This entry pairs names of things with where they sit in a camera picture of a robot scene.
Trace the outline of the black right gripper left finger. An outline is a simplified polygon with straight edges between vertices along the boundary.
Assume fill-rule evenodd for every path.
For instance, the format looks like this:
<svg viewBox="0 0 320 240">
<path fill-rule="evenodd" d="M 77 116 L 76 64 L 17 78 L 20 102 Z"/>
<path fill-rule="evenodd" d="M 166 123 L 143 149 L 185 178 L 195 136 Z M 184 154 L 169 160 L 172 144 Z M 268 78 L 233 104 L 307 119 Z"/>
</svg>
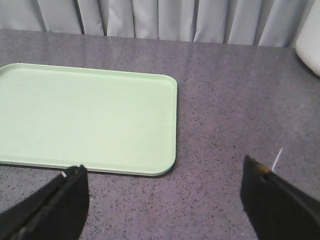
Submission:
<svg viewBox="0 0 320 240">
<path fill-rule="evenodd" d="M 89 211 L 87 169 L 71 166 L 0 214 L 2 240 L 77 240 Z"/>
</svg>

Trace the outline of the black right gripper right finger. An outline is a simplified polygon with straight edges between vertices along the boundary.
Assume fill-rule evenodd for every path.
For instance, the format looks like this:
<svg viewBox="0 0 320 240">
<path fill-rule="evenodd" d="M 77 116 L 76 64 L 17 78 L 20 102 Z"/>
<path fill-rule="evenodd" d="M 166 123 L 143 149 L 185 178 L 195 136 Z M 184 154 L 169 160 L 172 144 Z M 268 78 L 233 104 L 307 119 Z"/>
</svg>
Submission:
<svg viewBox="0 0 320 240">
<path fill-rule="evenodd" d="M 243 209 L 260 240 L 318 240 L 320 202 L 249 155 L 240 189 Z"/>
</svg>

